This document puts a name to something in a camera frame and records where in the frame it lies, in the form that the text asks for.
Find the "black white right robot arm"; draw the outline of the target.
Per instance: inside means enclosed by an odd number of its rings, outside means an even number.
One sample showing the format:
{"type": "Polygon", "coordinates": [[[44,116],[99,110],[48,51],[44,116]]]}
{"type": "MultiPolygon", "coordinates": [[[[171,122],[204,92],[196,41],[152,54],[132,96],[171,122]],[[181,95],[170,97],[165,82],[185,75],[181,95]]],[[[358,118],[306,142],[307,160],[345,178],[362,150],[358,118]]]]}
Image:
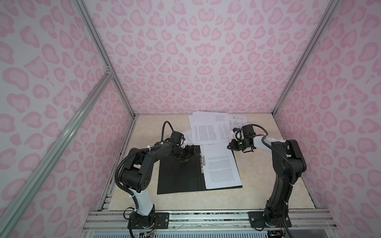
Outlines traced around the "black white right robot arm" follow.
{"type": "Polygon", "coordinates": [[[296,140],[277,140],[266,135],[233,139],[227,148],[231,151],[253,152],[265,149],[272,154],[275,183],[272,194],[266,202],[264,222],[274,227],[286,220],[288,203],[293,187],[307,169],[303,154],[296,140]]]}

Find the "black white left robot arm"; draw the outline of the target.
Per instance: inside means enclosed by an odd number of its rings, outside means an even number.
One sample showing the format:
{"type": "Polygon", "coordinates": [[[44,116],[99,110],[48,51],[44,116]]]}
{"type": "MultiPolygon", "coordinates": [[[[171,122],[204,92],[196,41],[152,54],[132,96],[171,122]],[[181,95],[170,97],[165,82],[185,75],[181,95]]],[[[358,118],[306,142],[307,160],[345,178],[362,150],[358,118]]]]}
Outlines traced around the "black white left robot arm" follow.
{"type": "Polygon", "coordinates": [[[154,204],[150,200],[147,190],[151,181],[153,167],[162,159],[178,159],[186,161],[193,155],[199,155],[200,151],[194,145],[182,147],[178,143],[162,141],[153,147],[143,149],[133,148],[117,166],[114,180],[121,190],[129,193],[135,203],[135,213],[139,218],[153,219],[154,204]]]}

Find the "orange and black folder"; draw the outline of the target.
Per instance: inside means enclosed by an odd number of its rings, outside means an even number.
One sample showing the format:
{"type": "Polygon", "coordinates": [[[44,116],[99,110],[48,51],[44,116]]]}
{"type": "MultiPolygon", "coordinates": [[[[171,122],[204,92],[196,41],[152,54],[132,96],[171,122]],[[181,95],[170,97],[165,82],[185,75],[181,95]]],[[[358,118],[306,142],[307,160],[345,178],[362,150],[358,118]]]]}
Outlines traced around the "orange and black folder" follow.
{"type": "Polygon", "coordinates": [[[160,161],[157,194],[194,191],[207,191],[205,188],[201,152],[200,155],[191,156],[186,162],[180,162],[175,159],[160,161]]]}

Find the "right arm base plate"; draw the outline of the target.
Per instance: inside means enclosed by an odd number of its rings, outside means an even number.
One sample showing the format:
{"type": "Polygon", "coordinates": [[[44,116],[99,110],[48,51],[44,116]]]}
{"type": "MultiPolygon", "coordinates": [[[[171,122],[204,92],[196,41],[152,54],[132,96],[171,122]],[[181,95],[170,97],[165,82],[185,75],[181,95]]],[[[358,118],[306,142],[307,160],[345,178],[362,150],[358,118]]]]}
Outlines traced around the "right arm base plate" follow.
{"type": "Polygon", "coordinates": [[[270,228],[281,228],[281,226],[286,226],[288,228],[292,227],[291,220],[286,214],[282,213],[275,215],[266,214],[264,211],[249,211],[248,212],[249,222],[251,228],[256,229],[270,229],[270,228]]]}

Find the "large text paper sheet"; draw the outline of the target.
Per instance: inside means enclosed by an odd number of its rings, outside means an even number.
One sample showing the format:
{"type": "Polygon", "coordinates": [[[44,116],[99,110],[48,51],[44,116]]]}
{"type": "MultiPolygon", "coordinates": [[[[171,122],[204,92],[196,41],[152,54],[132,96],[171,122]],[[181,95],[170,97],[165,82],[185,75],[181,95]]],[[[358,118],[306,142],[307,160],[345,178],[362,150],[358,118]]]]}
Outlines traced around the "large text paper sheet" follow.
{"type": "Polygon", "coordinates": [[[193,145],[210,145],[228,142],[232,139],[228,121],[192,123],[193,145]]]}

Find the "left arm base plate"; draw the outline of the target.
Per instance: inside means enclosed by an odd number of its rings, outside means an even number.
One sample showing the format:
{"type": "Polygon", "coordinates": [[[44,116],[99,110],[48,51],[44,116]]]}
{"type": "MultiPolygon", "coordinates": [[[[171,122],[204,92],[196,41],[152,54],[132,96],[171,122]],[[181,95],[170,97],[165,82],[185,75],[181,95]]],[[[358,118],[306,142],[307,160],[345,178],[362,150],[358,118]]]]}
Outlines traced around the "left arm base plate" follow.
{"type": "Polygon", "coordinates": [[[169,213],[151,212],[148,216],[143,216],[137,212],[133,212],[129,216],[128,227],[132,230],[152,230],[152,229],[167,229],[169,226],[169,213]]]}

